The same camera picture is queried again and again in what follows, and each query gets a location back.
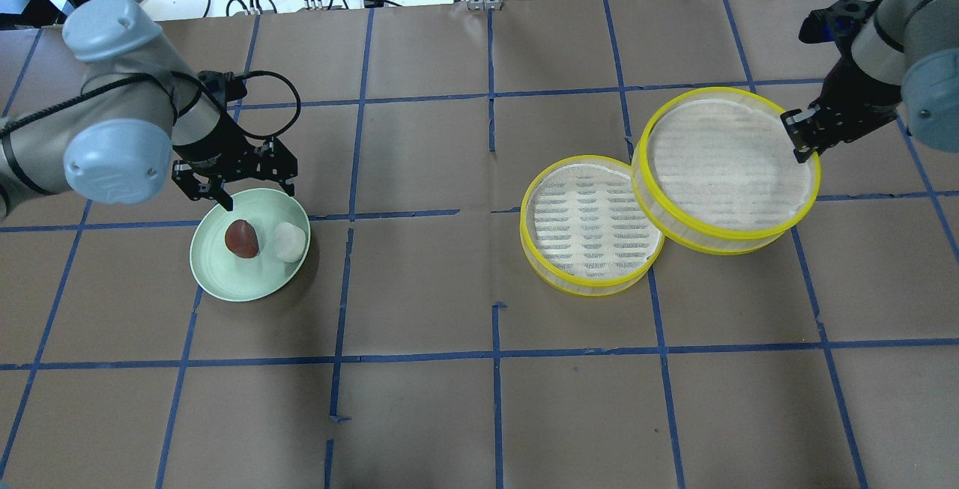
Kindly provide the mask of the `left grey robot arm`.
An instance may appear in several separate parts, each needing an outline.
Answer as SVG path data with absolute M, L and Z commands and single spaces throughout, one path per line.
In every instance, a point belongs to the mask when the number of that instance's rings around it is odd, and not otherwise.
M 172 180 L 186 198 L 232 210 L 226 184 L 255 179 L 294 195 L 298 161 L 280 132 L 256 135 L 229 114 L 246 82 L 272 70 L 195 72 L 134 0 L 93 0 L 63 25 L 85 63 L 81 93 L 2 118 L 2 216 L 28 200 L 73 191 L 140 204 Z

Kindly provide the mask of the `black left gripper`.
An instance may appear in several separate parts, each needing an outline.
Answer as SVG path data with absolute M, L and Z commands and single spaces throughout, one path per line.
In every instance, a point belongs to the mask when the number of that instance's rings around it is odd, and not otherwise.
M 251 144 L 234 130 L 214 130 L 203 139 L 175 145 L 179 159 L 172 163 L 172 182 L 191 200 L 212 200 L 232 212 L 234 202 L 226 184 L 247 179 L 274 182 L 287 196 L 295 196 L 297 157 L 278 138 Z

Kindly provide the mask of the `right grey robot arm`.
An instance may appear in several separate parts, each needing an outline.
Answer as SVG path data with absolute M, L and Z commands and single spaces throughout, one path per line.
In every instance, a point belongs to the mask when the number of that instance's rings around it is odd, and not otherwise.
M 958 149 L 958 0 L 838 0 L 802 22 L 805 44 L 839 59 L 808 108 L 781 115 L 799 163 L 853 143 L 907 110 L 925 147 Z

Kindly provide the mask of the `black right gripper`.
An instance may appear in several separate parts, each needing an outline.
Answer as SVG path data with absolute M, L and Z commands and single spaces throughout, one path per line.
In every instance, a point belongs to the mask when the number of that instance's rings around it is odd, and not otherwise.
M 900 86 L 867 75 L 853 62 L 837 62 L 821 92 L 805 109 L 781 114 L 797 159 L 822 155 L 890 124 L 900 104 Z

